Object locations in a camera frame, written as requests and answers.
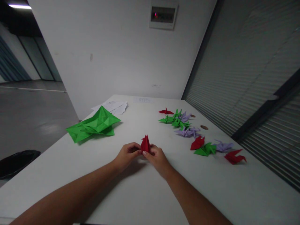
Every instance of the black trash bag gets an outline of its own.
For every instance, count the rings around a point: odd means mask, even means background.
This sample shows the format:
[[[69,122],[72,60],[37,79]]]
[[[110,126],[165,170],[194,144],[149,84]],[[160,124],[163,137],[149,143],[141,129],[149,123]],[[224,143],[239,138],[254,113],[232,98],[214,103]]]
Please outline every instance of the black trash bag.
[[[25,150],[0,161],[0,180],[9,180],[35,160],[41,152]]]

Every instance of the white table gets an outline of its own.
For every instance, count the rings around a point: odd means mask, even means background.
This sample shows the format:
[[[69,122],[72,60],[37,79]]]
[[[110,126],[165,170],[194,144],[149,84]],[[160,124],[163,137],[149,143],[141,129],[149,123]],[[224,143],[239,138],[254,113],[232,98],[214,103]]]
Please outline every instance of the white table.
[[[234,142],[184,100],[154,98],[154,103],[133,103],[132,96],[109,100],[128,101],[115,136],[74,144],[66,134],[12,180],[0,188],[0,217],[16,218],[55,189],[110,162],[123,144],[150,143],[161,147],[170,163],[234,224],[299,224],[300,195],[246,150],[248,163],[231,165],[221,153],[209,157],[190,151],[194,138],[178,136],[170,124],[158,122],[158,111],[176,108],[192,113],[193,126],[206,143],[214,139]],[[240,149],[234,142],[235,149]],[[134,163],[82,215],[93,224],[187,224],[184,213],[165,180],[142,157]]]

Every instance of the gray floor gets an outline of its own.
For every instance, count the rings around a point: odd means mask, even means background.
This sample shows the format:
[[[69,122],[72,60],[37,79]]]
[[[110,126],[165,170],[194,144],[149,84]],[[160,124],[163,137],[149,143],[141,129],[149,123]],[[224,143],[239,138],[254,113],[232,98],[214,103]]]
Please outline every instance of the gray floor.
[[[63,86],[61,82],[25,83],[52,90],[55,85]],[[0,160],[27,149],[44,152],[67,133],[66,128],[78,123],[66,92],[0,88],[0,106]]]
[[[33,89],[58,90],[58,91],[66,90],[62,82],[43,81],[43,80],[0,83],[0,87],[33,88]]]

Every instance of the lavender paper crane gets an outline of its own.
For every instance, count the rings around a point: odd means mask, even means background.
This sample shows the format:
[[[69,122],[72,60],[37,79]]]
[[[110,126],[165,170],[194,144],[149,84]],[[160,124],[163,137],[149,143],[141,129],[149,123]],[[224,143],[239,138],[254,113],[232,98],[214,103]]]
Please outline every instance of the lavender paper crane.
[[[184,138],[189,138],[193,135],[193,132],[190,131],[190,128],[186,129],[185,127],[183,128],[183,130],[178,130],[178,131],[174,131],[178,134],[180,134],[181,136],[183,136]]]
[[[219,140],[216,140],[219,143],[218,144],[213,144],[217,146],[217,151],[218,152],[226,152],[227,150],[231,149],[233,147],[233,143],[223,143]]]
[[[197,136],[202,136],[202,135],[197,133],[198,131],[200,131],[199,128],[196,129],[195,127],[192,127],[192,128],[190,128],[190,131],[193,132],[193,136],[194,136],[195,139],[196,139]]]
[[[182,114],[181,116],[178,117],[179,119],[181,119],[181,122],[183,122],[183,123],[186,123],[191,116],[191,113],[187,116],[186,116],[186,113],[187,112],[185,111],[184,114]]]

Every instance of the window blinds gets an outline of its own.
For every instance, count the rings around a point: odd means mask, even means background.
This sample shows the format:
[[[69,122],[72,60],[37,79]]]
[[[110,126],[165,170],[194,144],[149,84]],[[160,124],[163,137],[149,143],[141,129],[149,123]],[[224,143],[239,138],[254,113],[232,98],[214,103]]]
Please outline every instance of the window blinds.
[[[300,92],[240,144],[300,191]]]
[[[184,99],[234,134],[300,67],[300,2],[225,0]]]

